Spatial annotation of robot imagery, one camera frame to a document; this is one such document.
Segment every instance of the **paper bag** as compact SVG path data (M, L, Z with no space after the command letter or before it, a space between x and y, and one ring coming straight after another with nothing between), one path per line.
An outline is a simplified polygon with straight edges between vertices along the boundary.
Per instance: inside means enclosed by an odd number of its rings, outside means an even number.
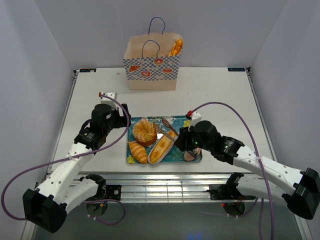
M130 89L176 89L182 49L177 55L168 56L168 54L176 40L181 39L183 41L183 37L174 32L164 32L166 24L163 23L162 33L150 33L149 26L148 34L130 38L123 57Z

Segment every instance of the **tray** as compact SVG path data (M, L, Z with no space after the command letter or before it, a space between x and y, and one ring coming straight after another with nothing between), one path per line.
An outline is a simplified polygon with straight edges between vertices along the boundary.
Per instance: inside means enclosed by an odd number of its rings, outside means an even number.
M164 126L162 124L162 118L166 118L178 133L179 133L179 129L180 128L188 127L189 124L190 124L190 120L188 120L183 115L178 115L178 116L132 117L131 118L131 126L130 126L130 128L128 130L128 134L127 134L127 141L128 142L135 141L135 138L134 138L134 136L132 134L133 127L141 119L148 119L149 122L151 122L151 123L157 123L164 131L166 131L166 132L169 131L170 129L168 129L166 126ZM162 137L162 134L158 133L158 139L160 139L161 137ZM154 145L156 143L157 142L155 142L151 146L147 146L145 148L147 155L149 155L151 149L154 147ZM172 164L172 163L197 163L197 162L200 162L202 160L202 153L199 154L197 156L197 158L192 160L192 161L185 161L184 160L184 154L185 154L185 152L180 151L179 148L177 148L176 146L173 146L172 149L170 150L170 152L163 158L163 160L159 164L163 164L163 163L170 163L170 164ZM126 147L126 161L127 161L128 164L141 164L140 162L138 162L132 156L128 144L127 144L127 147Z

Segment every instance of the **white table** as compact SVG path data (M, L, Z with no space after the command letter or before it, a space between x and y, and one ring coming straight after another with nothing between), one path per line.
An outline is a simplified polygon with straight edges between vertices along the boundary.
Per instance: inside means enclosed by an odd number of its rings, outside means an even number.
M259 152L271 158L263 124L246 72L229 72L227 68L181 67L176 91L130 90L124 68L98 68L96 72L78 74L68 106L54 159L64 158L81 125L91 117L99 92L115 90L118 101L127 103L132 117L185 115L200 104L221 101L234 107L245 119L257 143ZM198 110L203 120L209 120L224 136L236 138L253 147L242 122L228 108L209 105ZM114 129L107 137L113 142L122 132ZM220 162L209 152L199 163L128 164L126 141L97 153L82 169L82 173L231 173L246 170Z

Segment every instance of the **bag handle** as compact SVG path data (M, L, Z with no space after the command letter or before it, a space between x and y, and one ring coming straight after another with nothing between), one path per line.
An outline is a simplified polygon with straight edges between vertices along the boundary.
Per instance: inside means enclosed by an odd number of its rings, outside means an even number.
M164 21L161 17L155 16L155 17L152 18L151 21L150 21L148 35L150 35L151 23L152 23L152 21L153 21L154 19L161 19L161 20L162 20L162 22L163 22L163 24L164 24L164 27L163 27L163 30L162 30L162 34L164 34L164 30L166 29L166 23L165 23L165 21Z
M147 42L154 42L154 43L156 43L158 45L159 50L156 52L156 57L158 57L158 52L160 51L160 45L154 40L148 40L143 44L142 51L141 51L141 57L142 58L144 57L144 48L145 48L145 45L146 45Z

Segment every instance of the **checkered pattern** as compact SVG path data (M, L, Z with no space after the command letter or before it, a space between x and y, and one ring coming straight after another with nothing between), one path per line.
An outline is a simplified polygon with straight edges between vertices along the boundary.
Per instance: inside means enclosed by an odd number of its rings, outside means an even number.
M131 59L123 59L126 77L128 80L144 80L144 81L159 81L159 80L176 80L180 66L182 50L178 55L163 56L163 57L139 57ZM155 64L156 59L163 59L163 64ZM129 72L130 66L140 65L141 67L134 72ZM163 69L172 69L172 72L163 72Z

